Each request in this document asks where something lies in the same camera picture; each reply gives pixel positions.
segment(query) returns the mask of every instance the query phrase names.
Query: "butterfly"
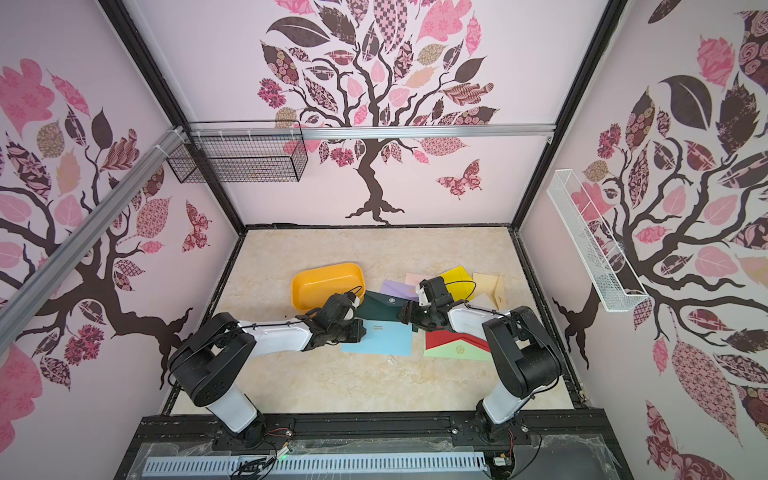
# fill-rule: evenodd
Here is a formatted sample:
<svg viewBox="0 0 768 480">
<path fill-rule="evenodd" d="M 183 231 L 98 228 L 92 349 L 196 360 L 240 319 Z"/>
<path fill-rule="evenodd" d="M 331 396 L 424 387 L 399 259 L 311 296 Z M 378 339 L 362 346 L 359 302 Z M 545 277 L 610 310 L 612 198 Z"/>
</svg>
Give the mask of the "butterfly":
<svg viewBox="0 0 768 480">
<path fill-rule="evenodd" d="M 199 214 L 197 208 L 187 200 L 187 216 L 192 223 L 193 231 L 187 235 L 184 239 L 184 245 L 181 246 L 182 252 L 188 252 L 193 248 L 203 248 L 208 245 L 208 237 L 203 230 L 208 230 L 208 224 L 211 220 L 208 220 L 205 215 Z"/>
<path fill-rule="evenodd" d="M 469 190 L 480 188 L 480 180 L 478 173 L 480 172 L 480 159 L 477 159 L 469 164 L 464 170 L 464 174 L 461 178 L 456 177 L 440 177 L 437 179 L 437 183 L 441 184 L 445 188 L 451 189 L 451 195 L 455 195 L 459 200 L 462 199 L 462 195 L 467 193 L 466 187 Z"/>
</svg>

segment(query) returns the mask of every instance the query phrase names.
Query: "dark brown leaf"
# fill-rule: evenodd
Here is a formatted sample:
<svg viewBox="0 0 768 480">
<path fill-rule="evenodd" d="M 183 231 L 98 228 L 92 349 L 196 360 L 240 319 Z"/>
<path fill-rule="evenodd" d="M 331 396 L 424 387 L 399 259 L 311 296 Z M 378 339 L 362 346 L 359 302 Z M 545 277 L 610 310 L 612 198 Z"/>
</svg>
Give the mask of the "dark brown leaf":
<svg viewBox="0 0 768 480">
<path fill-rule="evenodd" d="M 733 165 L 717 183 L 729 188 L 757 185 L 768 176 L 768 151 L 751 155 Z"/>
<path fill-rule="evenodd" d="M 726 338 L 725 342 L 740 352 L 762 352 L 768 349 L 768 332 L 744 329 Z"/>
<path fill-rule="evenodd" d="M 355 44 L 355 25 L 341 11 L 335 8 L 317 5 L 320 18 L 331 31 L 331 34 L 349 45 Z"/>
<path fill-rule="evenodd" d="M 665 78 L 672 91 L 670 109 L 675 120 L 688 127 L 706 130 L 712 118 L 712 97 L 698 78 L 675 75 Z"/>
<path fill-rule="evenodd" d="M 648 23 L 655 23 L 666 17 L 677 7 L 678 3 L 680 3 L 680 0 L 661 0 L 659 6 L 656 7 L 656 10 L 648 19 Z"/>
<path fill-rule="evenodd" d="M 668 256 L 661 262 L 661 274 L 672 275 L 673 273 L 679 272 L 692 258 L 694 258 L 693 255 L 690 257 L 682 257 L 681 255 Z"/>
<path fill-rule="evenodd" d="M 316 47 L 330 41 L 328 34 L 304 17 L 285 17 L 274 22 L 267 31 L 279 31 L 300 47 Z"/>
<path fill-rule="evenodd" d="M 440 118 L 440 115 L 442 115 L 442 110 L 445 107 L 445 104 L 442 101 L 442 98 L 440 100 L 437 100 L 435 102 L 435 106 L 432 107 L 432 121 L 437 120 Z"/>
<path fill-rule="evenodd" d="M 654 165 L 661 170 L 672 170 L 677 162 L 670 149 L 657 142 L 654 142 L 654 146 L 656 147 L 654 153 Z"/>
<path fill-rule="evenodd" d="M 112 128 L 104 116 L 103 108 L 91 122 L 91 136 L 94 138 L 96 145 L 102 150 L 107 150 L 112 145 Z"/>
<path fill-rule="evenodd" d="M 743 85 L 735 84 L 725 92 L 720 103 L 720 121 L 716 122 L 717 137 L 729 155 L 739 150 L 750 139 L 757 127 L 755 95 Z"/>
<path fill-rule="evenodd" d="M 453 48 L 449 48 L 448 51 L 445 52 L 445 55 L 442 57 L 442 67 L 445 69 L 445 71 L 449 71 L 453 65 L 456 65 L 458 56 L 462 53 L 463 46 L 464 41 L 462 40 L 462 43 L 456 45 Z"/>
<path fill-rule="evenodd" d="M 485 60 L 485 57 L 471 58 L 462 63 L 462 66 L 456 70 L 454 80 L 456 80 L 458 83 L 465 83 L 472 80 L 475 75 L 477 75 L 478 70 L 480 70 L 480 65 L 482 64 L 483 60 Z"/>
</svg>

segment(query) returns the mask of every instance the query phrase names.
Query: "yellow plastic tray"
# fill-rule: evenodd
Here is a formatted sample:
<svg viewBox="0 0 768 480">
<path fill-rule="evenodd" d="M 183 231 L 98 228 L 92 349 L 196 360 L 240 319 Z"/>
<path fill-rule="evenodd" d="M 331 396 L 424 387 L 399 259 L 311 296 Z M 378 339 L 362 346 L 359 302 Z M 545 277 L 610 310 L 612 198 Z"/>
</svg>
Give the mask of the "yellow plastic tray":
<svg viewBox="0 0 768 480">
<path fill-rule="evenodd" d="M 362 287 L 357 292 L 362 302 L 362 296 L 366 293 L 366 281 L 356 263 L 339 263 L 305 270 L 291 282 L 291 303 L 293 308 L 301 311 L 320 308 L 334 293 L 349 292 L 357 286 Z"/>
</svg>

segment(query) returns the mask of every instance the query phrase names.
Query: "black metal wire basket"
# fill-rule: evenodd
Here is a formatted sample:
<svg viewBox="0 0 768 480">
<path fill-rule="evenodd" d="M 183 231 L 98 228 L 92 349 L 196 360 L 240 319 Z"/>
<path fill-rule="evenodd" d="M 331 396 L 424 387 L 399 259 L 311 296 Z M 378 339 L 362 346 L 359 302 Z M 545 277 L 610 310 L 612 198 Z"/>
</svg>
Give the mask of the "black metal wire basket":
<svg viewBox="0 0 768 480">
<path fill-rule="evenodd" d="M 307 162 L 301 126 L 292 121 L 249 122 L 272 122 L 281 128 L 275 134 L 264 134 L 266 128 L 254 128 L 253 134 L 244 129 L 193 132 L 191 141 L 203 155 L 196 156 L 195 148 L 186 143 L 168 156 L 179 182 L 205 182 L 201 168 L 210 169 L 219 182 L 299 181 Z"/>
</svg>

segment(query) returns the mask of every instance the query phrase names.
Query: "tree mural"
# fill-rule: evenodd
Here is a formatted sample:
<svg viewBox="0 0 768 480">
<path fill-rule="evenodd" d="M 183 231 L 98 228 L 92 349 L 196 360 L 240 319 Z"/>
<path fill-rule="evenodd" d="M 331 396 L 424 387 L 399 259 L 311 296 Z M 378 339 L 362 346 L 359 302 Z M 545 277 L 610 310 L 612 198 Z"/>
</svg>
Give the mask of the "tree mural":
<svg viewBox="0 0 768 480">
<path fill-rule="evenodd" d="M 357 125 L 463 125 L 485 124 L 497 111 L 473 107 L 447 112 L 447 102 L 463 107 L 477 105 L 493 84 L 473 84 L 484 58 L 472 58 L 482 36 L 469 0 L 276 0 L 293 14 L 277 20 L 268 29 L 283 34 L 285 47 L 261 42 L 264 60 L 282 86 L 271 78 L 261 82 L 259 96 L 279 108 L 278 126 L 298 121 L 303 127 Z M 406 39 L 409 23 L 421 20 L 418 34 Z M 449 40 L 449 36 L 462 34 Z M 437 42 L 420 48 L 423 38 Z M 295 108 L 284 107 L 286 96 Z M 370 212 L 372 218 L 389 224 L 382 213 L 403 212 L 384 199 L 372 163 L 412 157 L 423 164 L 429 156 L 442 156 L 466 147 L 460 139 L 424 138 L 418 144 L 400 138 L 343 141 L 307 141 L 307 149 L 319 152 L 320 163 L 329 158 L 339 167 L 352 166 L 366 183 L 369 199 L 346 218 Z M 459 198 L 467 189 L 480 186 L 478 163 L 462 177 L 437 181 Z"/>
<path fill-rule="evenodd" d="M 743 411 L 768 436 L 766 390 L 750 385 L 768 383 L 768 369 L 749 357 L 768 349 L 768 331 L 740 329 L 737 318 L 723 321 L 710 309 L 768 313 L 759 298 L 740 290 L 743 280 L 768 287 L 763 203 L 768 200 L 768 151 L 765 132 L 756 129 L 765 117 L 757 110 L 758 98 L 762 102 L 768 93 L 768 12 L 740 15 L 744 35 L 738 57 L 723 38 L 701 39 L 700 76 L 713 88 L 686 74 L 665 78 L 660 83 L 669 87 L 671 116 L 646 90 L 629 115 L 624 144 L 618 124 L 604 131 L 598 143 L 603 160 L 586 168 L 583 190 L 572 195 L 582 207 L 589 197 L 594 201 L 582 214 L 590 230 L 606 253 L 613 247 L 608 233 L 614 233 L 650 295 L 634 309 L 634 327 L 653 319 L 651 352 L 659 373 L 667 369 L 670 343 L 672 370 L 684 391 L 739 442 L 732 387 Z M 740 71 L 732 74 L 736 61 Z M 714 102 L 720 102 L 719 118 L 713 118 Z M 621 255 L 608 260 L 623 285 L 636 283 Z M 554 302 L 569 323 L 569 349 L 575 336 L 589 367 L 585 330 L 600 303 L 594 286 L 581 312 Z M 662 325 L 667 321 L 662 307 L 673 332 Z M 708 351 L 686 343 L 686 337 L 695 337 Z M 724 373 L 739 381 L 730 382 Z M 654 457 L 658 451 L 651 449 L 651 455 L 660 465 Z"/>
<path fill-rule="evenodd" d="M 6 132 L 5 151 L 0 152 L 0 229 L 12 239 L 0 242 L 0 280 L 14 289 L 21 288 L 83 222 L 84 211 L 92 212 L 105 192 L 117 186 L 119 180 L 111 172 L 131 169 L 139 158 L 136 132 L 129 129 L 127 138 L 113 141 L 103 110 L 93 116 L 90 134 L 86 134 L 81 119 L 89 118 L 91 112 L 85 98 L 54 74 L 50 74 L 50 81 L 67 104 L 63 125 L 68 139 L 59 119 L 39 128 L 37 151 L 33 150 L 23 139 L 22 129 L 28 122 L 49 121 L 52 113 L 48 108 L 57 95 L 43 85 L 42 70 L 36 62 L 22 59 L 21 70 L 19 73 L 4 67 L 4 76 L 0 77 L 0 107 L 16 130 Z M 86 160 L 84 167 L 78 158 Z M 109 324 L 115 336 L 139 333 L 157 340 L 162 355 L 162 388 L 168 356 L 172 348 L 181 345 L 178 333 L 191 309 L 166 324 L 156 316 L 124 312 L 118 289 L 133 291 L 131 277 L 145 273 L 134 261 L 157 253 L 163 246 L 149 240 L 163 230 L 168 217 L 170 198 L 153 198 L 163 181 L 164 170 L 160 167 L 74 268 L 78 284 L 65 293 L 55 293 L 40 309 L 37 316 L 53 316 L 51 324 L 29 328 L 18 336 L 41 337 L 32 357 L 40 356 L 40 373 L 47 380 L 69 389 L 70 368 L 97 358 L 105 341 L 103 328 Z M 204 247 L 201 230 L 207 228 L 207 220 L 195 210 L 190 221 L 194 226 L 192 242 Z M 144 240 L 126 241 L 132 237 Z M 68 322 L 76 310 L 87 324 L 70 329 Z M 55 354 L 60 345 L 64 346 L 63 352 Z"/>
</svg>

